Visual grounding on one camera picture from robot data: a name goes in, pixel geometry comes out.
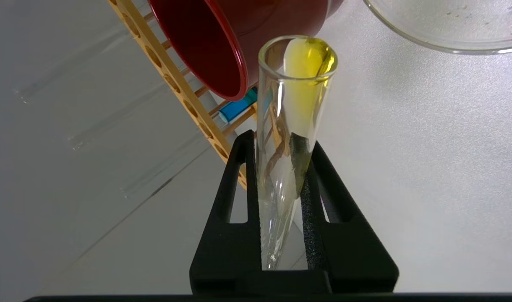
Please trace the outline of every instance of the white surface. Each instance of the white surface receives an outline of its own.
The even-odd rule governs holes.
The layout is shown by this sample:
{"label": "white surface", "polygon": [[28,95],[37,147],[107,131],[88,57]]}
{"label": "white surface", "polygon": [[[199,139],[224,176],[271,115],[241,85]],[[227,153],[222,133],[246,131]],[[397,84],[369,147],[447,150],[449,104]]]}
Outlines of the white surface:
{"label": "white surface", "polygon": [[[223,170],[206,151],[40,294],[190,294],[189,267]],[[232,221],[246,218],[245,194],[237,185]],[[289,239],[281,265],[301,266],[302,235],[294,229]]]}
{"label": "white surface", "polygon": [[70,136],[162,81],[131,38],[77,64],[31,104],[13,94],[120,25],[106,1],[0,0],[0,302],[47,286],[158,185],[130,199],[120,188],[198,131],[166,88],[93,143],[71,148]]}
{"label": "white surface", "polygon": [[512,291],[512,54],[422,48],[346,1],[318,140],[400,268],[396,291]]}

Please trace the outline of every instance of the white table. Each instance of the white table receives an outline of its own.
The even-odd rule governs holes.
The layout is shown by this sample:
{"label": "white table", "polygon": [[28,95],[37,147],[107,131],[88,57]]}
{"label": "white table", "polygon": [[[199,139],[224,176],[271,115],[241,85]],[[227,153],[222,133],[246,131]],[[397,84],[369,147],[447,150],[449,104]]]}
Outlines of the white table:
{"label": "white table", "polygon": [[400,268],[396,291],[512,291],[512,54],[405,40],[360,0],[318,140]]}

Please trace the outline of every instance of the glass dish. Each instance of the glass dish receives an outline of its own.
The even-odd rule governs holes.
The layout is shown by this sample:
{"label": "glass dish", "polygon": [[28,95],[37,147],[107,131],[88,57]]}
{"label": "glass dish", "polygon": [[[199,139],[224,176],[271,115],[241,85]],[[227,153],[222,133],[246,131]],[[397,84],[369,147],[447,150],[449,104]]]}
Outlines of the glass dish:
{"label": "glass dish", "polygon": [[364,0],[390,29],[456,54],[512,52],[512,0]]}

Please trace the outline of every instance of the blue object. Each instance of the blue object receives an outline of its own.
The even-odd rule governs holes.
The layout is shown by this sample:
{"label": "blue object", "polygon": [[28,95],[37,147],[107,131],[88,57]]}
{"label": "blue object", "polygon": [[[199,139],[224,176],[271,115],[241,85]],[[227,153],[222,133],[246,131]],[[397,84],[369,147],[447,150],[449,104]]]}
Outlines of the blue object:
{"label": "blue object", "polygon": [[253,87],[247,92],[247,94],[245,94],[244,98],[237,102],[229,102],[219,109],[219,116],[224,122],[231,122],[235,117],[254,104],[257,99],[258,89]]}

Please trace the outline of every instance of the black foam padding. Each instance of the black foam padding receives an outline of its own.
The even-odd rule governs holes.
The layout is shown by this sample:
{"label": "black foam padding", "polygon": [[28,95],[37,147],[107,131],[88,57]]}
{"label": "black foam padding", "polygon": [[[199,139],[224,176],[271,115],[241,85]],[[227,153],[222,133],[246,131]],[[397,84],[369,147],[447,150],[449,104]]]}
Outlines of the black foam padding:
{"label": "black foam padding", "polygon": [[325,250],[323,247],[323,241],[319,235],[320,232],[317,224],[317,209],[311,201],[313,196],[317,196],[319,199],[319,190],[317,185],[314,185],[314,176],[315,173],[313,172],[313,166],[310,163],[302,191],[300,192],[300,204],[303,213],[303,233],[304,247],[306,250],[306,262],[308,264],[308,269],[327,270]]}

